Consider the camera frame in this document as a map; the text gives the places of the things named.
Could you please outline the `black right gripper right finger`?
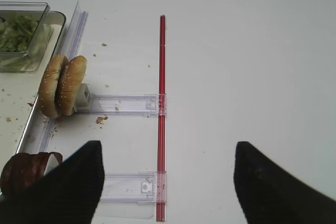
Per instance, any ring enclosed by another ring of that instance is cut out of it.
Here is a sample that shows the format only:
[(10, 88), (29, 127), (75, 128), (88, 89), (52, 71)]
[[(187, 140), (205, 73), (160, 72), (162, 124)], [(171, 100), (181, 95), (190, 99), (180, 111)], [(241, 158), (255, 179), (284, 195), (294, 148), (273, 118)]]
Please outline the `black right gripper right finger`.
[(235, 192), (248, 223), (335, 223), (335, 200), (282, 169), (249, 142), (238, 142)]

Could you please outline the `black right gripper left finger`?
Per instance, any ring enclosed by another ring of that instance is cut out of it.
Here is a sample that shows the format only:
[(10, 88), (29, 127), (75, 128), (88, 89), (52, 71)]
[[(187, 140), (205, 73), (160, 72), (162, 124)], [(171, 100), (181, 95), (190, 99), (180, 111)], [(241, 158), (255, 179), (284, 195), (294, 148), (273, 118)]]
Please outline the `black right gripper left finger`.
[(88, 141), (46, 176), (1, 202), (1, 223), (91, 223), (104, 184), (102, 145)]

